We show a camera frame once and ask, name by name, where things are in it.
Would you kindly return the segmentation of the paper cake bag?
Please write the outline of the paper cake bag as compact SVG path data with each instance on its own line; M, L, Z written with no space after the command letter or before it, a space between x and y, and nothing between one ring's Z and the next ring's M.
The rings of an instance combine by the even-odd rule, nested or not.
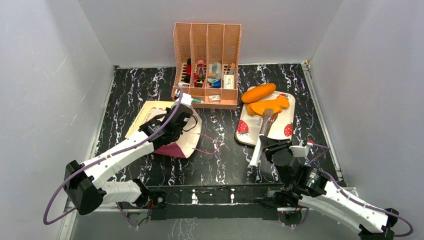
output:
M172 101L153 101L148 100L144 103L141 110L137 114L135 120L131 124L129 130L125 134L126 139L138 134L138 132L145 132L148 136L160 128L160 119L167 113L166 108L174 107L175 102ZM202 134L202 119L193 107L193 115L183 128L183 132L177 141L162 140L163 132L159 132L149 142L153 143L153 153L176 157L176 158L189 158L194 151L198 151L207 155L213 155L218 151L218 145L211 137ZM207 151L198 147L200 137L203 136L212 141L215 149L214 151Z

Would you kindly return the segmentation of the metal tongs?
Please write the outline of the metal tongs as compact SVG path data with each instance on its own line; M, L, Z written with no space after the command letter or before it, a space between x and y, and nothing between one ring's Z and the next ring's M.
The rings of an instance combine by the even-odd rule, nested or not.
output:
M262 144L260 138L266 138L270 132L272 124L277 119L278 114L272 114L271 109L267 109L262 115L262 125L259 130L258 138L256 141L256 145L254 147L254 151L249 162L249 166L257 167L260 162L260 156L262 154Z

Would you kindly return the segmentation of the fake orange bread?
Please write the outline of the fake orange bread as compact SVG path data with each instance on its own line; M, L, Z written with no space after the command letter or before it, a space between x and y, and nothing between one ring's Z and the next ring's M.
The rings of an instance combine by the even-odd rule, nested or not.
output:
M274 103L277 103L280 107L282 107L282 111L283 111L283 109L287 109L287 108L290 107L290 103L289 103L288 99L285 98L285 97L282 97L282 96L279 96L279 97L272 99L272 100L262 100L262 101L270 101L270 102L272 101Z

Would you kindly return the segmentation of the smooth orange bread loaf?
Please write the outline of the smooth orange bread loaf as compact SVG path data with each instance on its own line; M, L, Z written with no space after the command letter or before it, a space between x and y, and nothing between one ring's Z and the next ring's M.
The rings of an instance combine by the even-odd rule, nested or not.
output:
M257 102L265 97L268 97L276 90L274 83L267 83L256 86L241 95L241 101L244 104Z

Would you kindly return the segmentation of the orange plastic file organizer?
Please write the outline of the orange plastic file organizer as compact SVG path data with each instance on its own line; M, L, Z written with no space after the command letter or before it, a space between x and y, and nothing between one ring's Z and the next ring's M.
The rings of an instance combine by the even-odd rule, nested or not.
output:
M172 92L181 88L193 98L204 100L194 103L196 108L234 110L238 106L238 67L242 39L242 26L237 23L177 22L173 29L176 76ZM183 82L187 60L191 58L190 84ZM204 60L203 87L196 87L196 63ZM209 64L222 64L221 88L208 86ZM224 89L224 75L234 75L234 89ZM209 96L220 95L220 101L209 102Z

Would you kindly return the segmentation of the orange bread slice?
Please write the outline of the orange bread slice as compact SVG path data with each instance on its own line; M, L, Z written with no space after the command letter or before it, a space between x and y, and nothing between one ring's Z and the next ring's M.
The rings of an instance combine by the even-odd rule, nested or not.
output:
M258 101L250 103L246 108L248 109L248 114L251 116L262 116L267 109L271 109L273 114L279 114L282 112L282 107L272 101Z

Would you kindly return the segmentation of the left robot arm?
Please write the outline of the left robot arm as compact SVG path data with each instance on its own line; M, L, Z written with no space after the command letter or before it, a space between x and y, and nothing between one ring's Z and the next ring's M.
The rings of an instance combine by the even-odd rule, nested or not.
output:
M151 194L141 180L112 182L109 179L137 159L176 142L184 135L183 129L193 114L194 109L183 104L168 107L165 113L152 117L109 151L83 163L76 160L68 163L63 189L78 213L87 215L107 203L147 206Z

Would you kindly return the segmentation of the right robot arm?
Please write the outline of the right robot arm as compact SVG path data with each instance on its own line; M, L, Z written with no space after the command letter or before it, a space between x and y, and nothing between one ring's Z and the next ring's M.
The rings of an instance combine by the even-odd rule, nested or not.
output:
M378 208L347 192L329 173L302 164L315 146L312 141L294 145L291 140L276 140L264 135L258 137L257 146L274 165L286 188L267 200L274 207L302 206L314 209L358 232L362 240L392 240L394 225L399 213L393 208Z

